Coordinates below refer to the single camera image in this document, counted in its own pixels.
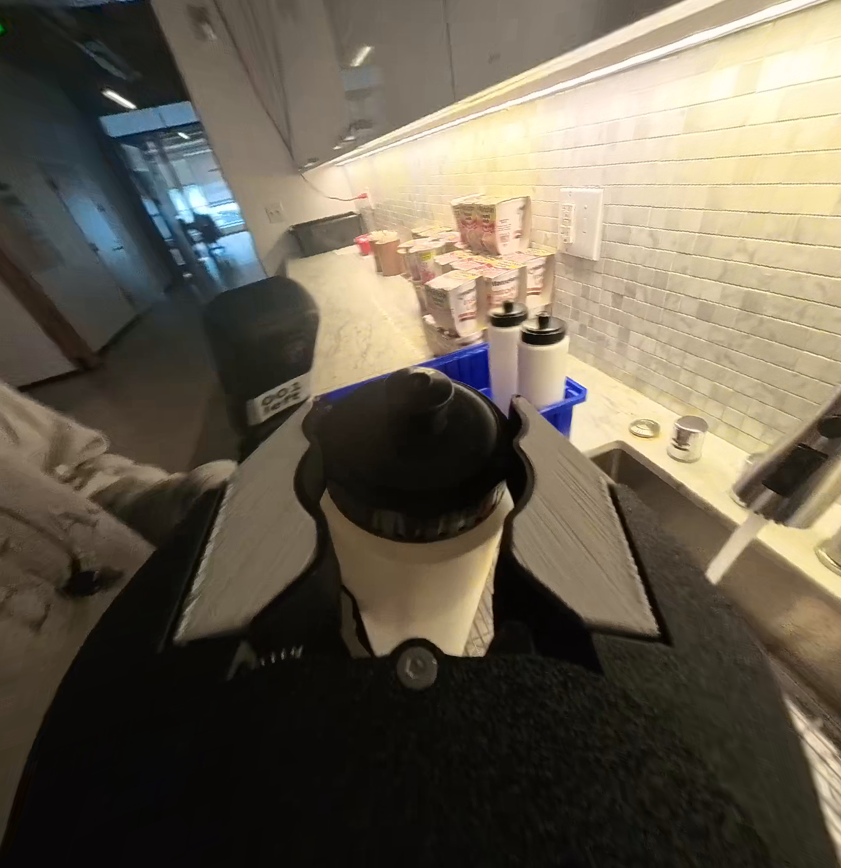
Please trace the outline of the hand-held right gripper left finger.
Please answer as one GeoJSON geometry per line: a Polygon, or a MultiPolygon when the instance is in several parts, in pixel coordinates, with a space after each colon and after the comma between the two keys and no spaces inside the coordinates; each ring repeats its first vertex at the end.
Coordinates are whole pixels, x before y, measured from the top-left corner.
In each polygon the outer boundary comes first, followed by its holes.
{"type": "Polygon", "coordinates": [[[176,644],[248,627],[312,563],[317,525],[296,493],[310,411],[298,407],[231,477],[181,607],[176,644]]]}

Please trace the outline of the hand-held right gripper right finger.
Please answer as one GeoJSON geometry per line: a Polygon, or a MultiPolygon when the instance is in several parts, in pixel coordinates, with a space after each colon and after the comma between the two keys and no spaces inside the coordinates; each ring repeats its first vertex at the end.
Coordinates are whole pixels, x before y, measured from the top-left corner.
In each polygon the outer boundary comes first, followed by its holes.
{"type": "Polygon", "coordinates": [[[523,396],[511,410],[527,474],[511,523],[516,563],[589,630],[662,640],[609,478],[523,396]]]}

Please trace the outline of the white plastic bottle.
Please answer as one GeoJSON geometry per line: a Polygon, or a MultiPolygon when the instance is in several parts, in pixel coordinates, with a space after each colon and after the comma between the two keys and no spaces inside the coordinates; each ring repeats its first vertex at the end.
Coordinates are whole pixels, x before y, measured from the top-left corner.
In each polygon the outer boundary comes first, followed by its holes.
{"type": "Polygon", "coordinates": [[[469,531],[426,543],[376,537],[342,515],[328,493],[321,508],[373,655],[424,639],[449,656],[466,656],[482,597],[491,590],[510,493],[469,531]]]}

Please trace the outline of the black bottle cap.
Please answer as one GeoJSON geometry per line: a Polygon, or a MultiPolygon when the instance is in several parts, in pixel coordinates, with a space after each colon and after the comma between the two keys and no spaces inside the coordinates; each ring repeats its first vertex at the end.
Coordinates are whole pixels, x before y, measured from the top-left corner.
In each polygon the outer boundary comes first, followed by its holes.
{"type": "Polygon", "coordinates": [[[339,513],[400,543],[451,539],[480,525],[501,503],[513,464],[505,414],[428,366],[313,410],[307,432],[339,513]]]}

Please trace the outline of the dark grey tub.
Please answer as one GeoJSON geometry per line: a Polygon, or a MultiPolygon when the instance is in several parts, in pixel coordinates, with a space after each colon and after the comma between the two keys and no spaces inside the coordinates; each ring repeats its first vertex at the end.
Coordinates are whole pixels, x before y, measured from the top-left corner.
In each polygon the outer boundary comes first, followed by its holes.
{"type": "Polygon", "coordinates": [[[288,233],[303,258],[331,253],[355,245],[355,239],[365,233],[361,215],[343,212],[292,225],[288,233]]]}

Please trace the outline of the blue plastic bin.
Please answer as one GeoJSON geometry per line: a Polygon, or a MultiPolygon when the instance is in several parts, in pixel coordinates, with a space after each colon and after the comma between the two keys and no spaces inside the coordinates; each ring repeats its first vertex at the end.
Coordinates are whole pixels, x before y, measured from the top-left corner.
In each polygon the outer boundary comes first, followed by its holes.
{"type": "MultiPolygon", "coordinates": [[[[445,354],[435,359],[421,362],[423,367],[437,370],[447,375],[452,381],[467,385],[480,394],[491,399],[491,381],[488,362],[488,345],[478,343],[458,351],[445,354]]],[[[388,374],[372,377],[368,380],[346,385],[317,396],[320,402],[333,404],[350,395],[362,385],[371,384],[386,378],[388,374]]],[[[572,426],[573,409],[586,401],[587,389],[575,380],[567,378],[564,395],[556,403],[539,412],[563,436],[569,437],[572,426]]]]}

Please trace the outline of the chrome cylinder fixture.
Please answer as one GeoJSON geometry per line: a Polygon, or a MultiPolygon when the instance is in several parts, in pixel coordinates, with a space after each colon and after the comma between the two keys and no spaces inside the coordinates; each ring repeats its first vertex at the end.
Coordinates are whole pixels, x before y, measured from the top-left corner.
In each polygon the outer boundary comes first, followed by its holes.
{"type": "Polygon", "coordinates": [[[702,417],[687,415],[677,418],[673,424],[671,439],[666,447],[667,455],[677,462],[695,463],[699,461],[708,429],[708,423],[702,417]]]}

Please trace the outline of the brown cup of stirrers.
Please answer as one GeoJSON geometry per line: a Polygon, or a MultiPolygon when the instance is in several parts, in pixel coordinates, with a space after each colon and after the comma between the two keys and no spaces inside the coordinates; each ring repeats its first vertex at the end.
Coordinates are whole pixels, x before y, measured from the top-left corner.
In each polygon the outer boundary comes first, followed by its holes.
{"type": "Polygon", "coordinates": [[[369,234],[376,272],[383,277],[404,274],[403,239],[400,233],[392,230],[376,230],[369,234]]]}

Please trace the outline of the white bottle with black cap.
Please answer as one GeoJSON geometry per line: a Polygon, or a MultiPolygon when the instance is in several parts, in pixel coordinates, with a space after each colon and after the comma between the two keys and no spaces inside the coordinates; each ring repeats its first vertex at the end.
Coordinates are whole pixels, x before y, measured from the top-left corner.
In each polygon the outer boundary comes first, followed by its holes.
{"type": "Polygon", "coordinates": [[[521,325],[517,393],[537,410],[565,396],[569,339],[566,321],[545,310],[521,325]]]}
{"type": "Polygon", "coordinates": [[[489,313],[487,343],[491,400],[506,417],[519,384],[519,347],[527,316],[527,308],[513,299],[506,300],[489,313]]]}

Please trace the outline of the stainless steel sink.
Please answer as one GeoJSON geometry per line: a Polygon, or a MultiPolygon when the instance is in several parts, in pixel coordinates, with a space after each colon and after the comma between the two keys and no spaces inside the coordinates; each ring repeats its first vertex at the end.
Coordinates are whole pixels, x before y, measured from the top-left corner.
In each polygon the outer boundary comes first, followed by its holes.
{"type": "MultiPolygon", "coordinates": [[[[743,518],[721,508],[734,507],[727,491],[719,497],[693,491],[628,443],[604,444],[588,457],[634,491],[702,568],[743,518]]],[[[720,587],[756,632],[778,680],[792,679],[841,719],[841,599],[764,535],[738,556],[720,587]]]]}

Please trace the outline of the stack of printed cartons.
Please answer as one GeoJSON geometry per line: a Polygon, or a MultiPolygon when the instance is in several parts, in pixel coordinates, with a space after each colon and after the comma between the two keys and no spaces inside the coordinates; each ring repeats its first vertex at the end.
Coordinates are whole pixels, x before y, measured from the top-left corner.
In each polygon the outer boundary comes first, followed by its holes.
{"type": "Polygon", "coordinates": [[[555,251],[532,240],[530,196],[473,193],[450,208],[451,226],[418,226],[397,247],[435,357],[482,342],[507,301],[553,310],[555,251]]]}

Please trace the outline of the stainless steel faucet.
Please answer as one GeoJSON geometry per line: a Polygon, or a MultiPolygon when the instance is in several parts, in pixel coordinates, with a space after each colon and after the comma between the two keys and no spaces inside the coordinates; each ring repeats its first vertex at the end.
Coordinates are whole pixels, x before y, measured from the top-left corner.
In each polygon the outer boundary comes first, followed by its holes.
{"type": "Polygon", "coordinates": [[[799,429],[757,454],[731,494],[771,524],[812,528],[841,496],[841,384],[799,429]]]}

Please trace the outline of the grey upper cabinets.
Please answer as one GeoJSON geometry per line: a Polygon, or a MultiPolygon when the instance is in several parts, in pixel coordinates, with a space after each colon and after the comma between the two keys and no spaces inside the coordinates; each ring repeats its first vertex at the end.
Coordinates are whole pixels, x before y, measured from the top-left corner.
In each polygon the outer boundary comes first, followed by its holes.
{"type": "Polygon", "coordinates": [[[811,2],[151,2],[213,140],[314,168],[495,90],[811,2]]]}

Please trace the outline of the under-cabinet light strip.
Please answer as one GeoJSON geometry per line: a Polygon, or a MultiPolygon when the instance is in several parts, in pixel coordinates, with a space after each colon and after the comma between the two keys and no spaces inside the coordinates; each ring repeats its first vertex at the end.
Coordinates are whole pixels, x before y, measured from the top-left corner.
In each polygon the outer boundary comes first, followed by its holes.
{"type": "Polygon", "coordinates": [[[821,5],[823,1],[679,2],[399,127],[321,167],[344,167],[821,5]]]}

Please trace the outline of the white wall outlet plate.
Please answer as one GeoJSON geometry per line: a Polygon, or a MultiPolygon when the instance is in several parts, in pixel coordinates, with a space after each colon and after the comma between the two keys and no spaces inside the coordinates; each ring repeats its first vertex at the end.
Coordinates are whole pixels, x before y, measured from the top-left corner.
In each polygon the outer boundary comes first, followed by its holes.
{"type": "Polygon", "coordinates": [[[599,261],[603,231],[604,190],[562,188],[558,192],[557,251],[599,261]]]}

